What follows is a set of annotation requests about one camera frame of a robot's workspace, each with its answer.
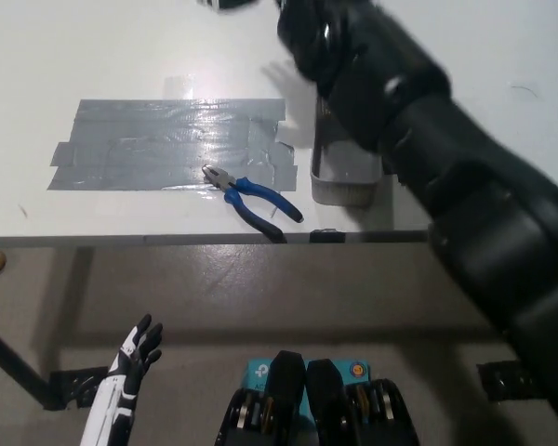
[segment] metal tray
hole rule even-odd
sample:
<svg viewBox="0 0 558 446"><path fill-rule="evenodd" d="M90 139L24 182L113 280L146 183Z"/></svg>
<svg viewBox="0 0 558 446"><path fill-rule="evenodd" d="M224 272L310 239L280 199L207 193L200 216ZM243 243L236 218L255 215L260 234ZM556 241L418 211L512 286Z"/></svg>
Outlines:
<svg viewBox="0 0 558 446"><path fill-rule="evenodd" d="M313 199L336 206L369 206L382 179L380 157L355 144L321 98L310 174Z"/></svg>

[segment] black device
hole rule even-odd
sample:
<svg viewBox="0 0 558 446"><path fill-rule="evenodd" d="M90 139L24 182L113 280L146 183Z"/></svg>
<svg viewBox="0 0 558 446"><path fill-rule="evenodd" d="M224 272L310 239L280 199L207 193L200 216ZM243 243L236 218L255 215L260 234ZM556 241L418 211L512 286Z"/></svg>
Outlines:
<svg viewBox="0 0 558 446"><path fill-rule="evenodd" d="M343 386L331 360L311 361L280 351L269 366L264 392L233 395L215 446L286 446L299 429L304 388L320 446L419 446L397 386L387 379Z"/></svg>
<svg viewBox="0 0 558 446"><path fill-rule="evenodd" d="M429 243L558 414L558 187L481 129L445 72L367 0L283 0L300 73L432 218Z"/></svg>

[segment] tape strip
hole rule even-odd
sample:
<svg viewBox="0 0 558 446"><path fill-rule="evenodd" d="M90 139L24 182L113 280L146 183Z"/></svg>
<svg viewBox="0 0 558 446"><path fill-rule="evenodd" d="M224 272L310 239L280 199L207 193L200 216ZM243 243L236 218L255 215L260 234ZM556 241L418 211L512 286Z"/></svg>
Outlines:
<svg viewBox="0 0 558 446"><path fill-rule="evenodd" d="M295 190L293 148L276 142L283 99L82 100L50 190L209 189L203 164Z"/></svg>
<svg viewBox="0 0 558 446"><path fill-rule="evenodd" d="M75 122L284 121L283 99L81 100Z"/></svg>
<svg viewBox="0 0 558 446"><path fill-rule="evenodd" d="M286 165L275 169L271 165L219 167L235 177L275 190L295 190L298 167ZM73 166L59 167L49 190L211 190L203 181L201 167L166 166Z"/></svg>

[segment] table leg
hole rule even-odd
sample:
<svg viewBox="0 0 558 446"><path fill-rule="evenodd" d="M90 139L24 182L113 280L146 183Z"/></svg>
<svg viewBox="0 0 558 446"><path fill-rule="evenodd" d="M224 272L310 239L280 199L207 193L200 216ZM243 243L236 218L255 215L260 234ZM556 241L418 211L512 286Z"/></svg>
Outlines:
<svg viewBox="0 0 558 446"><path fill-rule="evenodd" d="M0 338L0 368L12 377L44 409L59 411L66 403L58 391L37 374L12 348Z"/></svg>

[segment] white robotic hand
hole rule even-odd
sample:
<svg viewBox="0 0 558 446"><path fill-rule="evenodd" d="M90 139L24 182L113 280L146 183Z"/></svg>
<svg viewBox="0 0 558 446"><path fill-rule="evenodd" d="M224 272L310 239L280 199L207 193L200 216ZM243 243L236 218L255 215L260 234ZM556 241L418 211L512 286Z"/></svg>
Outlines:
<svg viewBox="0 0 558 446"><path fill-rule="evenodd" d="M86 420L81 446L126 446L134 421L142 377L161 358L163 325L151 330L147 314L132 329L101 382Z"/></svg>

